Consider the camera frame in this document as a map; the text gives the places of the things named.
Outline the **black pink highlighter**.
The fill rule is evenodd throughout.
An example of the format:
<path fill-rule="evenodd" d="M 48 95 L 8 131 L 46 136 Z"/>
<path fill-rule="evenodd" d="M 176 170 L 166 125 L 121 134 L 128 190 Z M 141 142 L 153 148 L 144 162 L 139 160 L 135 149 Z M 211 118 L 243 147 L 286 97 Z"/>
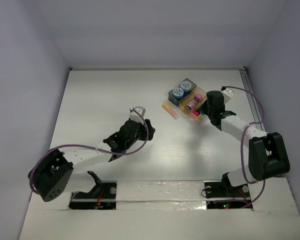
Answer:
<path fill-rule="evenodd" d="M 200 114 L 199 114 L 199 112 L 197 112 L 197 111 L 195 111 L 195 112 L 193 112 L 192 113 L 192 117 L 193 118 L 196 118 L 197 116 L 199 116 Z"/>

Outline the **pink capped bottle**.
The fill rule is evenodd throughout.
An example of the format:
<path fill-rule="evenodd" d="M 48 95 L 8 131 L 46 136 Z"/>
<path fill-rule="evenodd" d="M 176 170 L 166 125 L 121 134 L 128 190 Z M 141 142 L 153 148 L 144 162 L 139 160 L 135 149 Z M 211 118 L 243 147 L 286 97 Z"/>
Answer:
<path fill-rule="evenodd" d="M 192 100 L 190 100 L 187 104 L 186 107 L 189 110 L 192 110 L 198 103 L 200 103 L 203 100 L 203 96 L 201 94 L 196 94 Z"/>

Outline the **orange yellow highlighter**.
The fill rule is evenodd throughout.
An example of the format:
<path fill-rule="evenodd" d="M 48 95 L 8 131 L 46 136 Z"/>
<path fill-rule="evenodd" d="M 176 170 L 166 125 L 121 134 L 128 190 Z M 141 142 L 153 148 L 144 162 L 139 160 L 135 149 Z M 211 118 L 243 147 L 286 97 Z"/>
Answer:
<path fill-rule="evenodd" d="M 162 107 L 175 119 L 179 118 L 179 115 L 172 109 L 172 107 L 168 103 L 163 103 Z"/>

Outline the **blue paint jar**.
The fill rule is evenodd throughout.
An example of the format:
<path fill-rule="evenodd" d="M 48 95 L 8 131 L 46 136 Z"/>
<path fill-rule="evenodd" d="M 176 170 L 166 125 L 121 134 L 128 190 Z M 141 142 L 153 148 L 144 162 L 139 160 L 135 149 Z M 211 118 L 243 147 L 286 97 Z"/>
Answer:
<path fill-rule="evenodd" d="M 175 87 L 172 90 L 172 95 L 175 99 L 182 99 L 184 97 L 184 90 L 181 87 Z"/>
<path fill-rule="evenodd" d="M 179 85 L 179 87 L 180 87 L 185 93 L 191 92 L 192 89 L 193 89 L 192 82 L 189 81 L 189 80 L 184 80 L 184 81 L 182 81 L 181 84 Z"/>

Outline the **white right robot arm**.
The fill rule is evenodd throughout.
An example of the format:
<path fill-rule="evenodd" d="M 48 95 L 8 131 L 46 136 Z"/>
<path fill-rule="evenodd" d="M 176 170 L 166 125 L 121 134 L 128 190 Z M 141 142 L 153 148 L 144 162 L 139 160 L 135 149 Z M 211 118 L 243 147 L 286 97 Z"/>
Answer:
<path fill-rule="evenodd" d="M 218 130 L 240 141 L 241 167 L 223 174 L 220 181 L 207 182 L 202 193 L 208 199 L 230 198 L 243 186 L 286 174 L 291 169 L 282 135 L 244 122 L 226 110 L 225 103 L 224 90 L 207 92 L 206 115 Z"/>

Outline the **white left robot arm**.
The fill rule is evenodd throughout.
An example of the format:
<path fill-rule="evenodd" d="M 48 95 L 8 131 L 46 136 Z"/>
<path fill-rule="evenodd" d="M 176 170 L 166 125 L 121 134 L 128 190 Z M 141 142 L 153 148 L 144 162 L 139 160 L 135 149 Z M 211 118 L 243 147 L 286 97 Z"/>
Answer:
<path fill-rule="evenodd" d="M 155 134 L 149 119 L 128 119 L 99 144 L 63 144 L 49 149 L 28 173 L 29 186 L 44 202 L 64 192 L 99 197 L 103 183 L 92 168 L 139 152 Z"/>

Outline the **clear transparent container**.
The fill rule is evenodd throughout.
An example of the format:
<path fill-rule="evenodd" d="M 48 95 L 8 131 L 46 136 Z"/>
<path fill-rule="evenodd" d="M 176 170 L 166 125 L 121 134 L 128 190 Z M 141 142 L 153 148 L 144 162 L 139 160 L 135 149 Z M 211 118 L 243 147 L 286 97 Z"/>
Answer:
<path fill-rule="evenodd" d="M 208 118 L 208 116 L 206 115 L 206 111 L 207 111 L 206 107 L 202 105 L 197 109 L 191 110 L 189 116 L 194 123 L 201 124 L 203 121 L 205 121 Z"/>

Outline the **orange transparent container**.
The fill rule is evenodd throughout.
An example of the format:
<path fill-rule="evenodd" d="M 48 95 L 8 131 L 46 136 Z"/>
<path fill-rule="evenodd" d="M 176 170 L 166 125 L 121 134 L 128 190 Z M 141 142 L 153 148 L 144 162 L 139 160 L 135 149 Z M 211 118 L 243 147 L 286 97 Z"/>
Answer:
<path fill-rule="evenodd" d="M 179 102 L 178 109 L 190 116 L 202 106 L 206 99 L 207 93 L 197 86 Z"/>

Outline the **dark grey transparent container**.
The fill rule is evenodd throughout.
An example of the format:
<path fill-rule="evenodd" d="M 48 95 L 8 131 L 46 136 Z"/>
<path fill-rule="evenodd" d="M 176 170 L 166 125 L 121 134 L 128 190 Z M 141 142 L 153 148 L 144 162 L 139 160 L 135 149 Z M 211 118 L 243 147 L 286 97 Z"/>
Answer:
<path fill-rule="evenodd" d="M 179 106 L 180 101 L 190 95 L 197 85 L 190 79 L 185 78 L 177 87 L 174 87 L 168 93 L 168 100 L 175 105 Z"/>

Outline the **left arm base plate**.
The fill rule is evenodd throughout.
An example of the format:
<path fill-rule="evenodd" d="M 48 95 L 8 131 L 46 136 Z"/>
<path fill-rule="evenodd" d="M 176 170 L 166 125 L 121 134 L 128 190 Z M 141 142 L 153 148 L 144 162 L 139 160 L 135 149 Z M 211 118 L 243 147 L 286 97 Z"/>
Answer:
<path fill-rule="evenodd" d="M 68 207 L 71 210 L 115 210 L 117 207 L 117 182 L 103 182 L 90 192 L 73 192 Z"/>

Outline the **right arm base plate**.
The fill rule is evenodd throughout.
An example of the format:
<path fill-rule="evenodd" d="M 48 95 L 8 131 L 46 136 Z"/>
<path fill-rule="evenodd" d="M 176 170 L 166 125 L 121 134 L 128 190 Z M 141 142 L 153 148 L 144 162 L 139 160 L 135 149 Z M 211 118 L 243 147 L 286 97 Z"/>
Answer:
<path fill-rule="evenodd" d="M 247 184 L 225 187 L 221 181 L 208 181 L 200 194 L 205 198 L 208 210 L 252 208 L 247 206 L 252 201 Z"/>

